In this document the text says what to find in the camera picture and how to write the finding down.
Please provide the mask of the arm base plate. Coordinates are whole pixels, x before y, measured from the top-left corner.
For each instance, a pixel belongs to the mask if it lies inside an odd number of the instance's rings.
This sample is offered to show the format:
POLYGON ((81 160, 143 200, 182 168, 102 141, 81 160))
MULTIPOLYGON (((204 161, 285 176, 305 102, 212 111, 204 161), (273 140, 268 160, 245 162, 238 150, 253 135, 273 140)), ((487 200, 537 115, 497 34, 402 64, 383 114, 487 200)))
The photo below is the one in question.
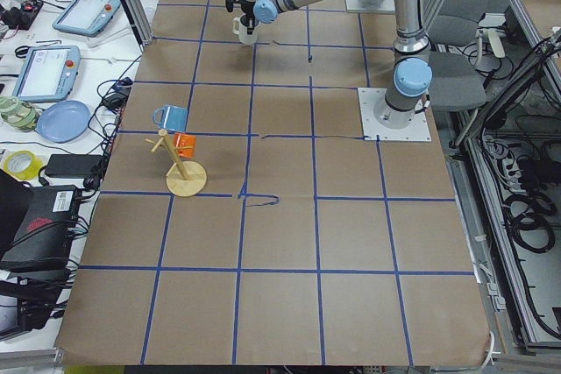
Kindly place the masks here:
POLYGON ((393 15, 394 0, 345 0, 347 12, 393 15))
POLYGON ((430 142, 423 100, 410 111, 391 109, 385 88, 358 88, 363 138, 368 141, 430 142))

